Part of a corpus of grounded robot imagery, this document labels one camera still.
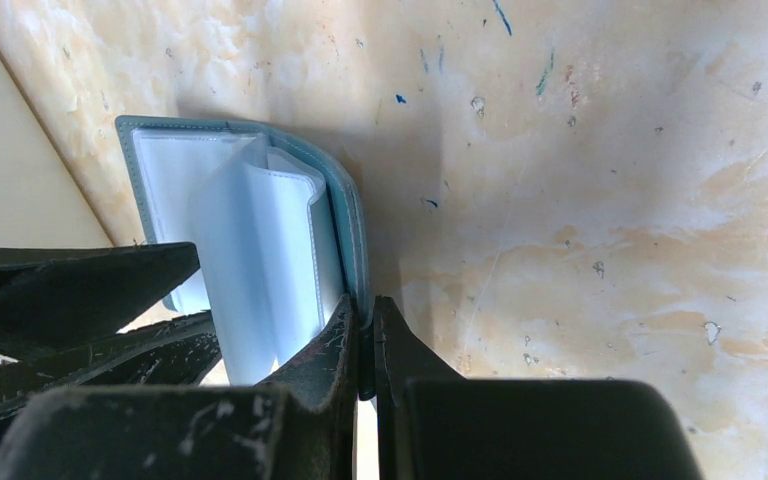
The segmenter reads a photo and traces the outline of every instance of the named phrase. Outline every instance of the green mark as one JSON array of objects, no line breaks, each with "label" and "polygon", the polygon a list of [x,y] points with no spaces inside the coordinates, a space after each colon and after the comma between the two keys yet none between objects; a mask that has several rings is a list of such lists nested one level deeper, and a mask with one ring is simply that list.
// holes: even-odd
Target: green mark
[{"label": "green mark", "polygon": [[546,87],[549,85],[549,75],[552,73],[552,70],[555,69],[555,47],[552,47],[552,54],[549,55],[549,65],[546,65],[546,68],[543,69],[543,75],[540,76],[540,83],[537,84],[537,87],[535,90],[537,90],[537,96],[543,95],[543,92],[546,91]]}]

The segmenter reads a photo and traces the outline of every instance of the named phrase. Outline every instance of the beige panel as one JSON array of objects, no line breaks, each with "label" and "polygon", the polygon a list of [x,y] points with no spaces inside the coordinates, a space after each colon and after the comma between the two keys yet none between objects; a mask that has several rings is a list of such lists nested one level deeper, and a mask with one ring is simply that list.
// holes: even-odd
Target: beige panel
[{"label": "beige panel", "polygon": [[649,382],[708,477],[768,477],[768,2],[498,5],[2,0],[0,49],[115,242],[116,115],[286,126],[451,365]]},{"label": "beige panel", "polygon": [[0,246],[109,245],[0,61]]}]

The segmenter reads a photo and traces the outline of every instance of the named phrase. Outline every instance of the blue mark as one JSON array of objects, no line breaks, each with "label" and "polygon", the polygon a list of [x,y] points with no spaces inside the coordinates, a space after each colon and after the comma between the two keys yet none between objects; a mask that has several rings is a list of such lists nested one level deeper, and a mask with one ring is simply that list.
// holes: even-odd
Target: blue mark
[{"label": "blue mark", "polygon": [[513,36],[513,32],[511,32],[511,24],[508,23],[508,17],[505,16],[505,12],[502,11],[502,7],[499,6],[499,0],[493,0],[493,6],[496,7],[496,12],[502,17],[502,23],[505,24],[505,29],[508,31],[508,35]]},{"label": "blue mark", "polygon": [[555,47],[552,47],[552,54],[549,56],[549,64],[543,69],[543,75],[540,76],[540,82],[534,89],[537,91],[537,96],[543,95],[546,91],[546,87],[549,85],[549,75],[555,68]]},{"label": "blue mark", "polygon": [[425,51],[423,49],[419,49],[419,58],[422,59],[422,69],[425,70],[425,73],[428,73],[428,60],[425,58]]}]

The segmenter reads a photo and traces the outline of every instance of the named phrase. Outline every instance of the table surface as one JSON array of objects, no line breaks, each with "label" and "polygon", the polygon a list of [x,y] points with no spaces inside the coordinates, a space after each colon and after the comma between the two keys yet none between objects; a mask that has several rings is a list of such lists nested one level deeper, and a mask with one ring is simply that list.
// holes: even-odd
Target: table surface
[{"label": "table surface", "polygon": [[276,124],[460,372],[651,383],[768,478],[768,2],[634,3],[2,0],[0,52],[115,243],[117,115]]}]

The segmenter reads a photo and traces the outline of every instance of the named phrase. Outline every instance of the wallet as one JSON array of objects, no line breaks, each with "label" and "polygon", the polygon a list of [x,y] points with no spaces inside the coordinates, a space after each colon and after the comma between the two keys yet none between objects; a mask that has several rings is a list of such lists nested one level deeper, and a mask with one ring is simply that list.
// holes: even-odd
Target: wallet
[{"label": "wallet", "polygon": [[371,326],[360,197],[333,157],[256,122],[122,116],[116,126],[146,241],[198,251],[200,270],[164,304],[212,311],[232,385],[289,360],[344,293]]}]

